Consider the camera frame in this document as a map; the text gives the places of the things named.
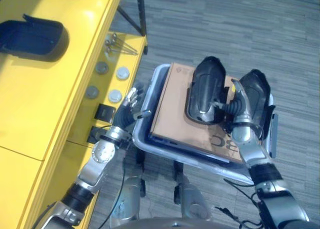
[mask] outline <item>yellow table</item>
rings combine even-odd
[[[0,195],[0,228],[31,228],[46,200],[60,199],[57,197],[60,196],[58,189],[50,192],[52,185],[55,185],[55,178],[59,177],[59,170],[64,168],[69,175],[61,174],[62,182],[57,185],[69,186],[73,181],[71,178],[77,175],[81,165],[89,158],[90,145],[84,143],[76,132],[76,125],[69,136],[70,142],[64,145],[91,75],[94,77],[93,70],[99,55],[101,57],[103,41],[119,2],[0,1],[0,23],[7,20],[22,21],[22,15],[27,14],[59,21],[69,34],[67,51],[56,62],[22,59],[0,53],[0,179],[4,185]],[[139,49],[138,56],[127,55],[132,57],[128,60],[120,55],[111,64],[117,67],[127,63],[130,79],[125,83],[113,82],[113,79],[109,81],[112,87],[119,87],[125,93],[132,84],[147,42],[146,37],[121,36],[131,40],[130,43]],[[91,103],[98,101],[106,103],[102,97]],[[89,121],[89,117],[84,120],[86,126],[91,123]],[[69,153],[75,143],[83,145],[76,146],[83,147],[83,153],[77,150],[72,157]],[[86,217],[83,225],[86,226],[88,221]]]

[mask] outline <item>grey plastic tray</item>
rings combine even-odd
[[[226,178],[252,184],[247,168],[243,164],[222,162],[203,154],[186,151],[173,146],[161,144],[149,139],[150,128],[157,109],[170,64],[159,65],[153,73],[150,86],[146,92],[141,110],[151,110],[152,115],[139,119],[133,129],[133,143],[139,149],[164,158],[190,165]]]

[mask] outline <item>black metal leg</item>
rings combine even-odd
[[[140,27],[135,23],[134,20],[122,9],[121,6],[118,6],[117,11],[126,19],[141,36],[147,35],[147,24],[146,24],[146,11],[145,11],[145,0],[138,1],[138,11],[139,11],[139,20]],[[148,53],[148,46],[146,45],[143,49],[143,53],[146,55]]]
[[[140,19],[140,28],[141,35],[147,35],[147,24],[146,24],[146,11],[145,11],[145,0],[138,0],[138,10],[139,10],[139,19]],[[144,47],[143,53],[148,54],[148,46]]]
[[[122,9],[121,6],[118,6],[116,10],[137,30],[139,34],[142,35],[141,28],[135,23],[134,20],[131,19],[131,17],[125,12],[125,10]]]

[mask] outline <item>black plastic case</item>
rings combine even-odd
[[[0,52],[45,62],[57,61],[67,50],[69,36],[58,21],[23,15],[25,21],[0,23]]]

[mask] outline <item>grey carpet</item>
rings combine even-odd
[[[139,21],[136,0],[122,0],[121,5]],[[145,7],[149,52],[142,58],[138,81],[148,82],[160,64],[196,66],[209,55],[219,57],[235,77],[253,68],[265,73],[279,114],[275,164],[310,219],[319,224],[319,0],[145,0]],[[119,14],[112,29],[136,33]],[[91,229],[111,209],[122,178],[121,160],[106,177]],[[172,161],[147,154],[145,163],[147,197],[141,200],[140,217],[179,217]],[[220,176],[190,166],[185,174],[202,191],[216,222],[237,228],[214,206],[259,221],[250,201]]]

